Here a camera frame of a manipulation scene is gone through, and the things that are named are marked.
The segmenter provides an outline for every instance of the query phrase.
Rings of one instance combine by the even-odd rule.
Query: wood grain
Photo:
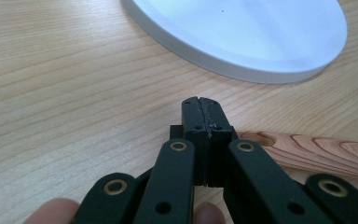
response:
[[[358,176],[358,142],[300,134],[242,132],[280,165],[318,173]]]
[[[263,85],[174,55],[119,0],[0,0],[0,223],[22,223],[52,198],[81,202],[104,175],[152,167],[181,102],[196,95],[219,102],[236,130],[358,142],[358,1],[339,3],[339,57],[311,80]],[[285,171],[299,182],[311,174]],[[195,204],[204,201],[231,222],[221,189],[197,188]]]

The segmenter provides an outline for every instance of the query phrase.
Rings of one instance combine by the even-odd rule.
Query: hole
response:
[[[120,182],[114,182],[108,186],[110,191],[118,191],[123,188],[123,184]]]
[[[238,143],[237,148],[239,150],[246,151],[246,152],[255,150],[255,147],[253,145],[251,145],[249,143],[244,143],[244,142]]]
[[[158,203],[156,205],[156,212],[159,214],[168,214],[171,212],[171,205],[169,203]]]
[[[339,193],[341,192],[341,189],[337,186],[337,185],[334,185],[334,184],[331,184],[331,183],[326,183],[325,184],[325,187],[335,193]]]
[[[304,215],[305,214],[305,210],[304,208],[299,205],[298,203],[289,203],[287,204],[287,208],[293,213],[293,214],[296,214],[296,215]]]
[[[114,179],[103,186],[103,191],[108,195],[118,195],[127,188],[127,182],[122,179]]]
[[[183,142],[174,142],[170,144],[170,148],[175,151],[183,151],[187,148],[187,145]]]
[[[183,144],[175,143],[175,144],[173,144],[173,147],[180,149],[180,148],[183,148],[184,146],[183,146]]]
[[[328,180],[328,179],[321,179],[318,182],[319,188],[321,188],[324,192],[333,195],[335,197],[343,198],[348,195],[347,190],[342,187],[340,184]]]

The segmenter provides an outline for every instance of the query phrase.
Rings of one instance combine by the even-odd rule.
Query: hand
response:
[[[39,207],[24,224],[69,224],[75,216],[79,204],[70,199],[53,199]],[[193,216],[194,224],[224,224],[222,211],[212,204],[203,203]]]

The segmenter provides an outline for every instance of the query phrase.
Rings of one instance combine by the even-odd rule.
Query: black plastic part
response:
[[[225,186],[227,207],[230,213],[242,216],[238,209],[245,209],[245,203],[252,206],[243,214],[248,217],[233,217],[237,219],[234,221],[243,223],[248,218],[246,223],[332,223],[260,145],[237,139],[228,148],[227,165],[234,181]]]
[[[117,183],[111,184],[111,189],[106,190],[106,184],[114,180],[117,180]],[[115,173],[104,176],[86,195],[72,223],[131,223],[132,215],[136,211],[137,188],[136,179],[130,175]]]
[[[195,148],[185,139],[162,146],[133,223],[191,222],[194,157]]]
[[[358,223],[358,189],[333,175],[313,175],[306,191],[336,223]]]
[[[196,148],[196,185],[223,187],[225,164],[222,158],[228,143],[238,138],[219,103],[192,97],[182,102],[182,125],[171,126],[170,138],[185,138]]]
[[[225,188],[235,223],[358,223],[358,189],[332,175],[298,184],[260,145],[238,139],[216,101],[184,100],[170,139],[138,178],[101,178],[72,223],[191,223],[194,185]]]

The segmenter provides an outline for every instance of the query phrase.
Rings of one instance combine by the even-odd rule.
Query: finger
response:
[[[70,199],[53,199],[39,207],[24,224],[68,224],[79,204]]]
[[[200,205],[193,216],[194,224],[225,224],[225,216],[220,209],[212,203]]]

